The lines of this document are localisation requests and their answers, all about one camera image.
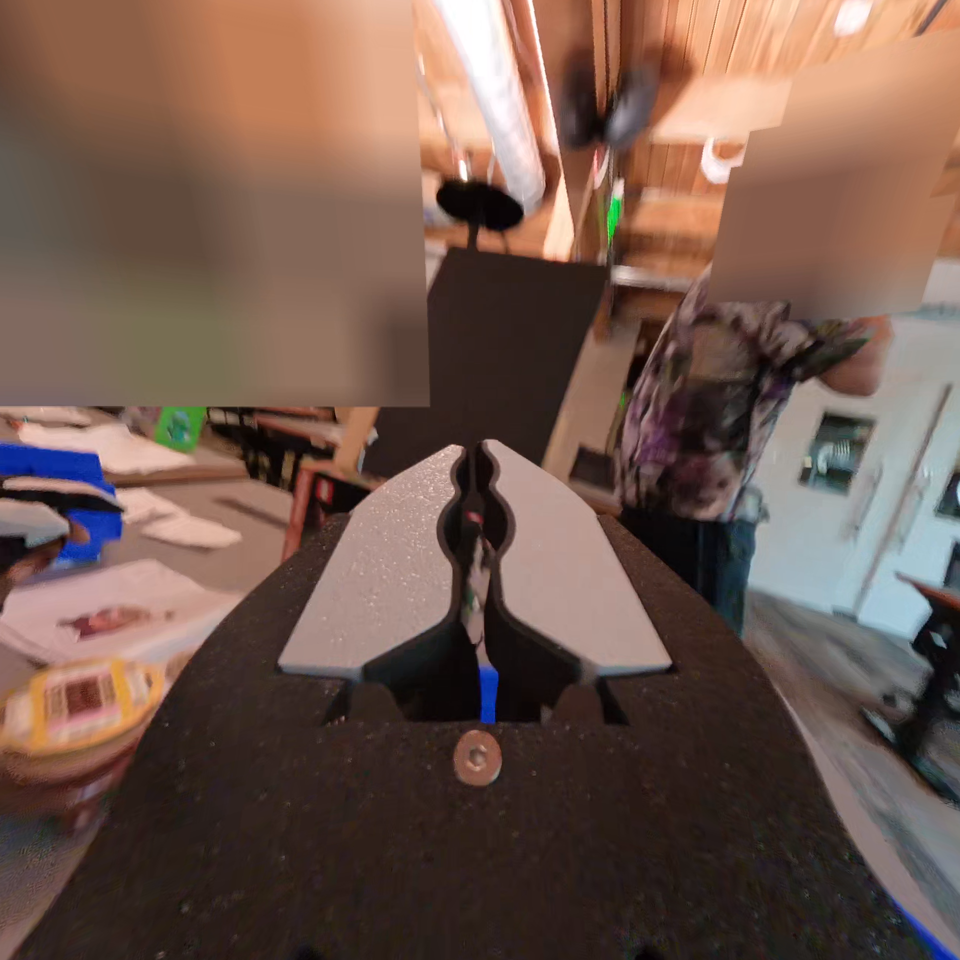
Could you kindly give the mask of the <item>black round disc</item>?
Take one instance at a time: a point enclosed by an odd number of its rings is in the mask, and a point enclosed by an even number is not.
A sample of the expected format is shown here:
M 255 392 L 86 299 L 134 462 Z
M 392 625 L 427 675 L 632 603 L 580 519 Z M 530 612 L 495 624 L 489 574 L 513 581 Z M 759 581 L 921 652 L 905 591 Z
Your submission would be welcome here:
M 512 196 L 475 178 L 443 180 L 436 201 L 444 214 L 466 224 L 468 250 L 478 250 L 478 238 L 482 232 L 503 237 L 525 217 L 522 205 Z

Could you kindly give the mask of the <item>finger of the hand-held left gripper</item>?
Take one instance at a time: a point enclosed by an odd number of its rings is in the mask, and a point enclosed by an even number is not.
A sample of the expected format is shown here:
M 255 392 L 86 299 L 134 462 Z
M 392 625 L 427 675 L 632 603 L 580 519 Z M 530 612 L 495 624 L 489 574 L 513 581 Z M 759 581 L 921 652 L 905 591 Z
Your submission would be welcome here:
M 71 539 L 70 521 L 37 501 L 1 500 L 2 553 L 28 553 Z

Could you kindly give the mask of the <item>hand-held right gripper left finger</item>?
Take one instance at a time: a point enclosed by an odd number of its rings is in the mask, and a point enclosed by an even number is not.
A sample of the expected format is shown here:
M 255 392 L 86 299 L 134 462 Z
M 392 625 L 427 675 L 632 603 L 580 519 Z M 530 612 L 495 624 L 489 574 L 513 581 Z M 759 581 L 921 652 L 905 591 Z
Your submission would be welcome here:
M 425 679 L 461 633 L 461 573 L 450 521 L 462 501 L 462 446 L 386 480 L 349 514 L 278 658 L 285 674 Z

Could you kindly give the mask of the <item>dark flat panel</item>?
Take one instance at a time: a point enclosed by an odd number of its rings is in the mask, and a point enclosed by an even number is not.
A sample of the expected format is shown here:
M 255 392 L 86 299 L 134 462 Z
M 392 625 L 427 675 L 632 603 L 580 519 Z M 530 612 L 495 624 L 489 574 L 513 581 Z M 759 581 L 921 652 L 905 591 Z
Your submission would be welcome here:
M 380 410 L 366 472 L 484 440 L 541 466 L 606 287 L 598 265 L 450 247 L 427 294 L 429 406 Z

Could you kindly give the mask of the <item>white double door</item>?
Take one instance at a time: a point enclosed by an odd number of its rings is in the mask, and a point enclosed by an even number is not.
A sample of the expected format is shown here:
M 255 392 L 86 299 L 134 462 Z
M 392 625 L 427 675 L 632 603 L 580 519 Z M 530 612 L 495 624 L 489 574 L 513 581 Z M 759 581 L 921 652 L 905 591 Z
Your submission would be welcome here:
M 862 620 L 955 393 L 942 376 L 890 373 L 868 398 L 818 382 L 794 391 L 757 474 L 770 516 L 757 531 L 753 594 Z

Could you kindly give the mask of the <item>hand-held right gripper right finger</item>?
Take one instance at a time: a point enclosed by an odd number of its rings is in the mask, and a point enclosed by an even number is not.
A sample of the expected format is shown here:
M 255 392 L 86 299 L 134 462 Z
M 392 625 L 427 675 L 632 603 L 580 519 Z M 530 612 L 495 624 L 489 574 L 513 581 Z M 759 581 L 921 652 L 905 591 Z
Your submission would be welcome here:
M 511 628 L 557 651 L 587 680 L 671 668 L 667 652 L 597 513 L 564 481 L 495 439 L 478 455 L 503 511 L 490 600 Z

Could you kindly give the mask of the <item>metal ventilation duct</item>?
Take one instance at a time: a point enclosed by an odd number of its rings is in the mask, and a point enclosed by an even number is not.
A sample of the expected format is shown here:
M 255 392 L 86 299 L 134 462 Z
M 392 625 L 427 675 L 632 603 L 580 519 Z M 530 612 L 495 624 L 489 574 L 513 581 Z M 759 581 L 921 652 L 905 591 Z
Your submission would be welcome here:
M 504 4 L 436 1 L 499 163 L 506 191 L 524 214 L 546 194 L 546 174 Z

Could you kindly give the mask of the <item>brick pot model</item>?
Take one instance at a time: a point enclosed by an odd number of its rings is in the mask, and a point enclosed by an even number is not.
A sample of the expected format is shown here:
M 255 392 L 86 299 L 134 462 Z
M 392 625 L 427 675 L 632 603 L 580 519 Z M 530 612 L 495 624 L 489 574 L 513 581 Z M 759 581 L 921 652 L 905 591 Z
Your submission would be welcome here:
M 91 659 L 34 674 L 2 700 L 1 810 L 78 832 L 101 814 L 169 690 L 162 666 Z

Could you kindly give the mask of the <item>green cardboard box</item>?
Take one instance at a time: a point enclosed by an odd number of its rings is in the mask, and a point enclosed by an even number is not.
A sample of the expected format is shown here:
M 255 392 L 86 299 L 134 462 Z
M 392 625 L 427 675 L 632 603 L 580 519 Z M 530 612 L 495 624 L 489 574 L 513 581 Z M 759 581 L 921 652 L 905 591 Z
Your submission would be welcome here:
M 152 440 L 168 450 L 190 454 L 197 449 L 207 420 L 204 406 L 165 406 L 152 431 Z

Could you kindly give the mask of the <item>white instruction booklet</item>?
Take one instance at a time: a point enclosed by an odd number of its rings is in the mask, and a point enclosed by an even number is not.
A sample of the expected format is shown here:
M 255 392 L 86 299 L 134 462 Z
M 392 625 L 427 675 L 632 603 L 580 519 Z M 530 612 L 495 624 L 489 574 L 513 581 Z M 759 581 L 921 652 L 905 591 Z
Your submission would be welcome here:
M 199 649 L 243 597 L 143 559 L 16 588 L 2 612 L 1 640 L 42 665 L 161 665 Z

